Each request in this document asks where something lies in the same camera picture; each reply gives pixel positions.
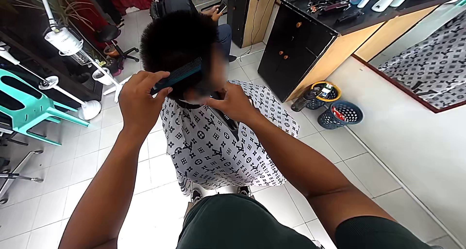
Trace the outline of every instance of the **wall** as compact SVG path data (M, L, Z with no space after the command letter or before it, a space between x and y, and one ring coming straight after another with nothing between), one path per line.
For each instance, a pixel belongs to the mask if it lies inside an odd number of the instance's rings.
M327 80L363 110L353 132L466 244L466 105L434 114L352 57Z

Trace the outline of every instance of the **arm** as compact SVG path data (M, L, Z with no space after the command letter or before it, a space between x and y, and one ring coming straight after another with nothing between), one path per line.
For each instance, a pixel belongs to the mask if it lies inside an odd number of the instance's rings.
M248 101L240 85L227 83L225 99L206 104L250 127L280 172L306 197L327 233L346 219L372 215L393 220L351 184L322 154L276 127Z
M69 218L59 248L117 248L134 191L139 149L172 91L165 88L153 98L150 88L168 75L140 71L123 87L123 130Z

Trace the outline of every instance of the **smartphone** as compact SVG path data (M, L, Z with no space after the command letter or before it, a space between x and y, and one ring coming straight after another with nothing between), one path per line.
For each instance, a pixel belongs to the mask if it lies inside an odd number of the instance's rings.
M223 12L226 8L225 3L220 4L220 7L218 8L218 13Z

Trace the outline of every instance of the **sleeve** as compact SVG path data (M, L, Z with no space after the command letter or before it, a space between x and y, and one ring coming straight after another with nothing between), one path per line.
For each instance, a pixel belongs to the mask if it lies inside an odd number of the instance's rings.
M335 241L339 249L432 249L401 224L377 216L358 216L340 223Z

